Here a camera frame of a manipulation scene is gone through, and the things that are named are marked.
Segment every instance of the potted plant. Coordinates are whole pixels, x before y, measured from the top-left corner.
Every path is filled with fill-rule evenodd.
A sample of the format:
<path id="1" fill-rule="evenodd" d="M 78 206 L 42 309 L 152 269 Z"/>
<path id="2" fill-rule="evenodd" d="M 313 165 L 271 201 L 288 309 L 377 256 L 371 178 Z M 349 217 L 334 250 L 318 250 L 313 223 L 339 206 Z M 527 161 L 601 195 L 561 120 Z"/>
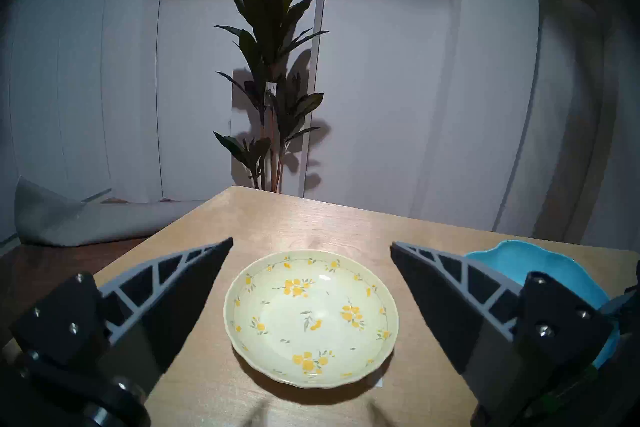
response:
<path id="1" fill-rule="evenodd" d="M 271 190 L 279 192 L 284 167 L 283 155 L 292 140 L 319 128 L 298 130 L 304 123 L 305 116 L 318 108 L 323 99 L 323 93 L 300 96 L 299 74 L 295 74 L 292 84 L 288 85 L 284 61 L 292 50 L 328 31 L 318 31 L 305 36 L 311 30 L 307 29 L 289 41 L 297 22 L 313 0 L 302 0 L 293 5 L 293 0 L 233 1 L 240 15 L 251 26 L 253 34 L 231 26 L 216 27 L 237 36 L 237 46 L 247 62 L 253 80 L 240 84 L 228 74 L 218 74 L 228 79 L 249 98 L 260 117 L 261 135 L 257 141 L 252 140 L 247 144 L 243 140 L 240 145 L 232 136 L 222 136 L 217 132 L 215 134 L 217 140 L 247 168 L 256 189 L 259 188 L 258 177 L 260 188 L 266 188 L 265 155 L 270 151 Z M 265 127 L 266 120 L 271 124 L 268 128 Z M 276 128 L 279 134 L 277 143 Z"/>

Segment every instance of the plant stem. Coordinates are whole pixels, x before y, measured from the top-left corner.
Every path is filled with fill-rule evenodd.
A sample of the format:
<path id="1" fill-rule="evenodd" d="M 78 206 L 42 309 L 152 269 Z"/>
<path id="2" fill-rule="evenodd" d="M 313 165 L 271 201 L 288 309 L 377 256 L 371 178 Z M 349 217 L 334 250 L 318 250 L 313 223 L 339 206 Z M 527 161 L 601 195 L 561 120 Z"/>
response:
<path id="1" fill-rule="evenodd" d="M 275 143 L 275 125 L 274 125 L 274 121 L 273 121 L 273 107 L 271 108 L 271 142 Z M 276 155 L 273 152 L 273 145 L 271 146 L 271 150 L 269 150 L 271 153 L 271 192 L 275 193 L 278 190 L 278 182 L 277 182 L 277 175 L 278 175 L 278 167 L 276 165 Z"/>
<path id="2" fill-rule="evenodd" d="M 278 192 L 282 192 L 282 171 L 284 170 L 284 146 L 280 148 L 280 157 L 278 160 Z"/>
<path id="3" fill-rule="evenodd" d="M 260 138 L 264 137 L 264 113 L 260 116 Z M 264 155 L 260 157 L 260 185 L 262 186 L 262 190 L 264 191 Z"/>

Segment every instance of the yellow flower pattern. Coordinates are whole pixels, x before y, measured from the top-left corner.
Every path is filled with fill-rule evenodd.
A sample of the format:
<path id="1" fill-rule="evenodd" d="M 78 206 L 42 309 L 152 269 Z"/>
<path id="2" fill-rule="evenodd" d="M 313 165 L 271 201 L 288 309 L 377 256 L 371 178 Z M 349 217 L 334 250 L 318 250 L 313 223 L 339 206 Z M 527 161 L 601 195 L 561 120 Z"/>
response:
<path id="1" fill-rule="evenodd" d="M 309 328 L 310 324 L 313 324 L 311 325 L 311 330 L 319 329 L 322 326 L 322 320 L 321 319 L 315 320 L 311 313 L 312 313 L 311 310 L 305 310 L 303 312 L 300 312 L 300 315 L 306 315 L 304 319 L 305 332 Z"/>
<path id="2" fill-rule="evenodd" d="M 349 298 L 347 298 L 347 301 L 349 301 L 349 304 L 342 307 L 343 310 L 342 312 L 340 312 L 340 315 L 347 322 L 351 322 L 352 327 L 355 327 L 359 330 L 364 330 L 364 320 L 362 319 L 362 314 L 360 313 L 360 307 L 354 307 L 353 305 L 351 305 L 351 300 Z"/>
<path id="3" fill-rule="evenodd" d="M 257 335 L 268 334 L 269 331 L 266 330 L 266 327 L 262 322 L 260 322 L 260 317 L 252 317 L 251 318 L 251 327 L 255 329 L 255 333 Z"/>
<path id="4" fill-rule="evenodd" d="M 340 268 L 340 260 L 338 260 L 338 258 L 336 258 L 333 262 L 331 263 L 326 263 L 325 266 L 325 271 L 327 272 L 335 272 L 335 270 L 337 268 Z"/>
<path id="5" fill-rule="evenodd" d="M 329 363 L 329 356 L 335 355 L 327 350 L 318 351 L 317 358 L 313 358 L 311 351 L 305 351 L 302 355 L 293 355 L 293 362 L 302 365 L 302 373 L 322 375 L 322 367 Z"/>
<path id="6" fill-rule="evenodd" d="M 286 294 L 287 296 L 292 294 L 294 298 L 296 296 L 304 296 L 306 298 L 308 296 L 306 290 L 309 289 L 312 284 L 315 284 L 315 281 L 313 279 L 287 279 L 284 282 L 284 285 L 281 285 L 280 287 L 274 287 L 273 289 L 284 288 L 284 294 Z"/>
<path id="7" fill-rule="evenodd" d="M 255 289 L 255 284 L 254 284 L 254 281 L 253 281 L 254 278 L 249 274 L 245 274 L 244 276 L 245 276 L 244 277 L 244 280 L 245 280 L 244 283 L 245 283 L 246 288 L 247 288 L 246 290 L 247 290 L 247 292 L 252 292 Z"/>

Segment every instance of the scalloped plate rim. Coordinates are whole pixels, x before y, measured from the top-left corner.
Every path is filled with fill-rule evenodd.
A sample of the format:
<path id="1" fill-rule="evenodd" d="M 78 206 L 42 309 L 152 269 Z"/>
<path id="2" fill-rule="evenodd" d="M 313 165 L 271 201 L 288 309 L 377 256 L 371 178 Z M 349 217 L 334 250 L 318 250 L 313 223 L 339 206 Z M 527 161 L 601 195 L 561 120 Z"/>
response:
<path id="1" fill-rule="evenodd" d="M 248 271 L 252 266 L 257 265 L 258 263 L 262 262 L 264 259 L 270 258 L 274 255 L 285 255 L 285 254 L 291 254 L 291 253 L 308 253 L 308 252 L 317 252 L 317 253 L 323 253 L 326 255 L 332 255 L 335 257 L 340 257 L 343 258 L 345 260 L 349 260 L 350 262 L 355 263 L 357 266 L 362 267 L 363 270 L 366 270 L 367 272 L 369 272 L 370 274 L 372 274 L 373 276 L 375 276 L 379 281 L 381 286 L 386 290 L 386 292 L 389 294 L 389 297 L 391 298 L 391 302 L 393 304 L 393 309 L 395 310 L 394 314 L 395 314 L 395 325 L 397 328 L 397 331 L 390 336 L 391 337 L 391 346 L 389 346 L 389 349 L 383 354 L 380 355 L 382 356 L 381 359 L 376 357 L 376 360 L 374 361 L 374 363 L 372 364 L 373 366 L 370 369 L 363 369 L 361 372 L 359 372 L 358 374 L 353 374 L 349 377 L 345 377 L 340 381 L 336 381 L 333 383 L 309 383 L 309 384 L 305 384 L 305 383 L 301 383 L 301 382 L 297 382 L 297 381 L 293 381 L 293 380 L 287 380 L 281 376 L 275 375 L 272 372 L 265 370 L 263 367 L 261 367 L 260 365 L 257 365 L 251 358 L 249 358 L 247 356 L 247 354 L 245 353 L 245 351 L 240 348 L 239 346 L 236 346 L 236 343 L 234 342 L 234 339 L 232 338 L 232 334 L 231 331 L 229 330 L 229 322 L 227 322 L 226 320 L 226 313 L 227 313 L 227 305 L 230 301 L 230 297 L 231 295 L 231 289 L 235 286 L 236 282 L 238 280 L 240 280 L 241 277 L 243 277 L 245 275 L 245 271 Z M 333 253 L 333 252 L 328 252 L 328 251 L 324 251 L 324 250 L 313 250 L 313 249 L 299 249 L 299 250 L 287 250 L 287 251 L 282 251 L 282 252 L 273 252 L 273 253 L 269 253 L 268 255 L 263 256 L 262 258 L 259 258 L 257 260 L 255 260 L 254 262 L 250 263 L 249 265 L 247 265 L 245 268 L 243 268 L 240 272 L 238 272 L 238 275 L 233 278 L 233 281 L 231 282 L 231 284 L 229 285 L 226 294 L 225 294 L 225 303 L 223 305 L 222 308 L 222 315 L 223 315 L 223 319 L 225 321 L 225 332 L 226 332 L 226 336 L 229 338 L 229 341 L 231 341 L 231 346 L 233 347 L 233 349 L 236 351 L 236 353 L 240 356 L 242 356 L 242 359 L 244 361 L 246 361 L 249 366 L 251 368 L 253 368 L 254 370 L 257 370 L 258 372 L 266 375 L 267 377 L 269 377 L 270 379 L 276 381 L 276 382 L 280 382 L 280 383 L 284 383 L 284 384 L 289 384 L 292 385 L 294 387 L 299 387 L 302 389 L 331 389 L 334 387 L 340 387 L 343 385 L 347 385 L 347 384 L 351 384 L 354 382 L 357 382 L 359 380 L 362 380 L 363 378 L 365 378 L 367 375 L 372 374 L 373 372 L 375 372 L 376 370 L 378 370 L 383 364 L 384 362 L 387 360 L 387 358 L 389 358 L 389 356 L 391 356 L 391 353 L 393 353 L 393 350 L 395 349 L 395 342 L 396 339 L 398 337 L 398 333 L 400 332 L 400 316 L 398 314 L 398 306 L 396 305 L 396 302 L 394 300 L 393 295 L 391 294 L 391 291 L 389 291 L 388 287 L 386 286 L 386 284 L 384 282 L 382 282 L 382 280 L 376 275 L 374 274 L 371 270 L 369 270 L 367 267 L 365 267 L 364 265 L 362 265 L 359 262 L 356 262 L 356 260 L 350 258 L 350 257 L 346 257 L 344 255 L 340 255 L 338 253 Z"/>

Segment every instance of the wooden table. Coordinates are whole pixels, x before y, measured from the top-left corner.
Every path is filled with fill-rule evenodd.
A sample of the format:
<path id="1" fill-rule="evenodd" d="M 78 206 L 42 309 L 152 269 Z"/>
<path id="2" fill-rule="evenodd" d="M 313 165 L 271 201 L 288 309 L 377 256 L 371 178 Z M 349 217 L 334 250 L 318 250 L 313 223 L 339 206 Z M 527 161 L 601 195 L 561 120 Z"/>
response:
<path id="1" fill-rule="evenodd" d="M 234 246 L 184 348 L 146 402 L 160 426 L 468 426 L 476 401 L 424 324 L 389 256 L 393 241 L 464 254 L 494 247 L 492 232 L 413 220 L 233 186 L 158 232 L 95 276 L 98 286 L 139 262 L 215 243 Z M 575 259 L 611 296 L 635 283 L 633 252 L 528 239 Z M 371 269 L 398 305 L 400 332 L 383 387 L 366 379 L 302 390 L 255 372 L 232 351 L 222 306 L 234 277 L 272 252 L 343 253 Z"/>

